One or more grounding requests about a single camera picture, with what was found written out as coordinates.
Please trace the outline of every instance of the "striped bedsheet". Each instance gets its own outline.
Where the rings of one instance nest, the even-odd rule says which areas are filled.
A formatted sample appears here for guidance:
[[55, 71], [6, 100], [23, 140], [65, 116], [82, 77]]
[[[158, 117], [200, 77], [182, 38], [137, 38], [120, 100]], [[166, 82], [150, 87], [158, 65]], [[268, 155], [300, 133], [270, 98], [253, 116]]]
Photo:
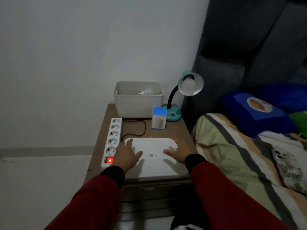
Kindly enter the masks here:
[[222, 114], [201, 116], [192, 137], [199, 153], [290, 229], [307, 229], [307, 198], [282, 186], [271, 156], [272, 147], [291, 152], [307, 175], [307, 140], [269, 131], [252, 139]]

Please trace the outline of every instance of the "blue pillow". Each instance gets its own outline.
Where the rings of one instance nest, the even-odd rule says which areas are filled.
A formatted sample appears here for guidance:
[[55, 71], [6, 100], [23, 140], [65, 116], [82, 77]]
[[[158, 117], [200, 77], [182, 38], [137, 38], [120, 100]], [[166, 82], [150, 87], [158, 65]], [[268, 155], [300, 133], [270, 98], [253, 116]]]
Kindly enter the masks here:
[[307, 110], [307, 86], [297, 84], [265, 85], [254, 95], [288, 113]]
[[297, 126], [285, 112], [251, 94], [231, 92], [222, 97], [221, 104], [239, 131], [251, 138], [263, 131], [297, 132]]

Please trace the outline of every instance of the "red sleeve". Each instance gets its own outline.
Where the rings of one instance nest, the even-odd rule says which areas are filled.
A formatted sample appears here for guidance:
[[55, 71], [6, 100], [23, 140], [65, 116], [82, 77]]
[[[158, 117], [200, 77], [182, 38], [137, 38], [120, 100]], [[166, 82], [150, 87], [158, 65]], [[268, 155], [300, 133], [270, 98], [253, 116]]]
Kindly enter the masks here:
[[45, 230], [113, 229], [120, 205], [120, 189], [106, 175], [97, 175], [74, 195]]
[[208, 217], [210, 229], [288, 229], [266, 208], [209, 162], [194, 166], [191, 180]]

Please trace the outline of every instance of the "lamp base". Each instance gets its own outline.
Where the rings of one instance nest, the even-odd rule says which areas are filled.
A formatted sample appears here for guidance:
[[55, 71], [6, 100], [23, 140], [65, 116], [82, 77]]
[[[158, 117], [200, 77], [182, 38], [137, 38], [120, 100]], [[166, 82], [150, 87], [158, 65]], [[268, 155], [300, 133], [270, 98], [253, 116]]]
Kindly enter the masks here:
[[176, 122], [181, 119], [182, 112], [178, 107], [172, 106], [170, 109], [167, 108], [167, 106], [163, 106], [166, 108], [167, 117], [166, 120], [168, 122]]

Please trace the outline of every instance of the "hand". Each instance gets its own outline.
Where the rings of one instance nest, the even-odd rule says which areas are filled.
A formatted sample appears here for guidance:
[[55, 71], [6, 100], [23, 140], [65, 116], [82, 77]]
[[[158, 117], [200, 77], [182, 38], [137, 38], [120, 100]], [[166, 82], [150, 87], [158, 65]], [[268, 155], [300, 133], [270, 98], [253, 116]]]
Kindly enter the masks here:
[[198, 153], [197, 149], [194, 144], [190, 144], [186, 142], [185, 140], [179, 140], [177, 138], [170, 137], [175, 143], [177, 144], [177, 151], [164, 149], [163, 153], [174, 158], [176, 161], [178, 161], [181, 164], [185, 163], [185, 158], [194, 153]]
[[136, 165], [140, 157], [143, 155], [143, 151], [139, 151], [136, 154], [133, 153], [131, 148], [132, 140], [133, 139], [129, 139], [126, 145], [125, 142], [119, 143], [113, 157], [113, 163], [111, 164], [111, 166], [116, 165], [121, 167], [125, 174]]

